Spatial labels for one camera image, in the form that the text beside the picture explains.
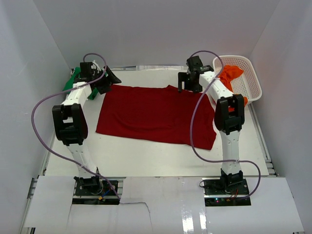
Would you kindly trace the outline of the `red t-shirt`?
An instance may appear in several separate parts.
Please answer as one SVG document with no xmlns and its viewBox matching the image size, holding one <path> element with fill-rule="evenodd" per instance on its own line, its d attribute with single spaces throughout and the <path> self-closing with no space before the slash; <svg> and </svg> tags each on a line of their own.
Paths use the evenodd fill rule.
<svg viewBox="0 0 312 234">
<path fill-rule="evenodd" d="M 113 85 L 103 100 L 96 132 L 116 137 L 190 145 L 191 118 L 200 93 L 165 88 Z M 193 142 L 211 150 L 216 138 L 214 109 L 203 97 L 196 111 Z"/>
</svg>

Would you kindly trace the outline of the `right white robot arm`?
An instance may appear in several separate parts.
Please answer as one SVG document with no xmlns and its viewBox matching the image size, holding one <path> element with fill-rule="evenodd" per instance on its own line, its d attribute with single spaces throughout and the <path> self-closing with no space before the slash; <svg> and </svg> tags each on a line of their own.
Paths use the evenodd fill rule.
<svg viewBox="0 0 312 234">
<path fill-rule="evenodd" d="M 242 125 L 245 122 L 244 97 L 234 94 L 213 74 L 210 66 L 203 65 L 199 56 L 191 56 L 186 62 L 188 71 L 178 73 L 178 91 L 185 90 L 195 93 L 201 92 L 191 118 L 190 142 L 195 151 L 193 142 L 193 125 L 196 111 L 206 93 L 216 103 L 214 124 L 219 130 L 222 140 L 223 159 L 217 160 L 221 163 L 221 176 L 215 184 L 215 188 L 225 194 L 232 194 L 237 190 L 238 184 L 243 182 L 243 172 L 239 163 L 238 140 Z"/>
</svg>

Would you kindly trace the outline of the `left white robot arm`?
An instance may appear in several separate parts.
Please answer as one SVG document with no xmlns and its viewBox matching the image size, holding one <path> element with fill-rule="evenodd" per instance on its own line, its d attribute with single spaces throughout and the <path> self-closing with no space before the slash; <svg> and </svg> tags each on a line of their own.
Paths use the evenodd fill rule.
<svg viewBox="0 0 312 234">
<path fill-rule="evenodd" d="M 68 91 L 65 101 L 52 108 L 56 137 L 72 154 L 78 163 L 78 176 L 74 179 L 77 184 L 91 194 L 97 195 L 103 189 L 103 182 L 98 174 L 84 140 L 88 137 L 88 126 L 83 106 L 93 91 L 105 94 L 111 91 L 113 84 L 119 84 L 109 67 L 100 68 L 96 62 L 82 62 L 78 73 L 73 74 L 72 88 Z"/>
</svg>

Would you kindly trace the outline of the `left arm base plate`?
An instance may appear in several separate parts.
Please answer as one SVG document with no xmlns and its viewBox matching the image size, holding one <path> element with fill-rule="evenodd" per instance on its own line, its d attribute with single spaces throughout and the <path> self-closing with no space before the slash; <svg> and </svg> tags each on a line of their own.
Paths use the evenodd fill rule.
<svg viewBox="0 0 312 234">
<path fill-rule="evenodd" d="M 74 205 L 118 205 L 119 199 L 111 186 L 104 180 L 100 189 L 92 193 L 76 182 L 72 204 Z"/>
</svg>

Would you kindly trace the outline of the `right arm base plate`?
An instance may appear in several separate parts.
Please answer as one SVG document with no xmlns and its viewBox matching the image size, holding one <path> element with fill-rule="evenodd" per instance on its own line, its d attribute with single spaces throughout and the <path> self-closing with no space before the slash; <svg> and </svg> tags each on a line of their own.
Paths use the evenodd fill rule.
<svg viewBox="0 0 312 234">
<path fill-rule="evenodd" d="M 251 206 L 246 179 L 240 184 L 223 188 L 219 179 L 203 179 L 199 187 L 204 191 L 206 207 Z"/>
</svg>

